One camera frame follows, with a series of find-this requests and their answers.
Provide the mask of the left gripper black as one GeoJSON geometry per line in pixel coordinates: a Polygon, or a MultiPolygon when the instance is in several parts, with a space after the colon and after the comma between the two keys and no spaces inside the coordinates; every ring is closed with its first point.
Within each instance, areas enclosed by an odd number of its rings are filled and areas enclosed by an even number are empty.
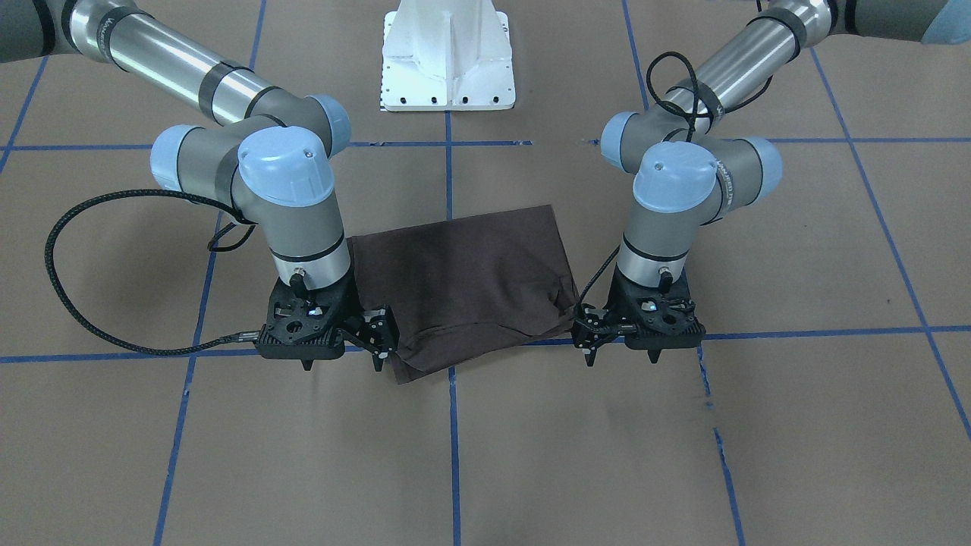
{"type": "Polygon", "coordinates": [[[573,345],[588,367],[594,366],[597,350],[618,337],[631,350],[670,350],[698,347],[705,335],[683,278],[662,291],[631,282],[616,268],[606,309],[587,303],[573,308],[573,345]]]}

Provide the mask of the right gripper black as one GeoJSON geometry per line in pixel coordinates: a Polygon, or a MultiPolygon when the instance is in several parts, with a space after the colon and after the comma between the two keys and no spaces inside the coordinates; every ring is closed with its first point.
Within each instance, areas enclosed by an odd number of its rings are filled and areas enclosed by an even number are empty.
{"type": "Polygon", "coordinates": [[[267,318],[254,346],[265,359],[337,359],[344,342],[371,353],[374,369],[398,350],[398,322],[390,306],[362,311],[354,274],[325,289],[295,293],[283,280],[270,293],[267,318]]]}

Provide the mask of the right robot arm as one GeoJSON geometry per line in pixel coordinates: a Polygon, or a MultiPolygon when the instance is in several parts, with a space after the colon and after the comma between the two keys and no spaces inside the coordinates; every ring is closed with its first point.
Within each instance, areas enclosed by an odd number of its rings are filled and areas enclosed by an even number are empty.
{"type": "Polygon", "coordinates": [[[381,371],[398,348],[391,308],[360,304],[331,159],[350,144],[344,107],[331,96],[299,97],[167,27],[132,1],[4,1],[4,63],[77,53],[142,77],[194,107],[215,127],[177,125],[150,149],[158,189],[104,194],[66,211],[44,248],[46,274],[69,314],[97,337],[143,355],[181,356],[250,343],[265,359],[337,359],[348,344],[370,353],[381,371]],[[55,245],[73,218],[98,204],[167,197],[211,206],[235,227],[262,228],[277,270],[267,316],[257,331],[179,349],[142,347],[97,328],[68,297],[55,268],[55,245]]]}

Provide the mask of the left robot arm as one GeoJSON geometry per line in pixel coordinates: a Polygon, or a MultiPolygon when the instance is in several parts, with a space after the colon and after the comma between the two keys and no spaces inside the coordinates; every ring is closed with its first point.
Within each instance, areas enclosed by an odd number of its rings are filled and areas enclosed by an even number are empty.
{"type": "Polygon", "coordinates": [[[679,52],[686,79],[645,113],[614,115],[602,131],[603,158],[633,175],[633,205],[617,249],[605,306],[580,300],[571,336],[593,366],[598,350],[622,339],[651,362],[670,349],[698,347],[706,328],[684,264],[697,231],[769,196],[783,177],[776,146],[759,137],[723,140],[710,131],[755,100],[781,67],[829,36],[961,44],[967,1],[771,1],[700,67],[679,52]]]}

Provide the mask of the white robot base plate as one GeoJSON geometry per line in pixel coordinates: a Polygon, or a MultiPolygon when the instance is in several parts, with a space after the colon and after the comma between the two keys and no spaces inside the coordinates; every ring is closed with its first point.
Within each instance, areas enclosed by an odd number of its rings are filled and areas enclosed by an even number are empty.
{"type": "Polygon", "coordinates": [[[384,16],[384,111],[513,108],[507,15],[492,1],[402,1],[384,16]]]}

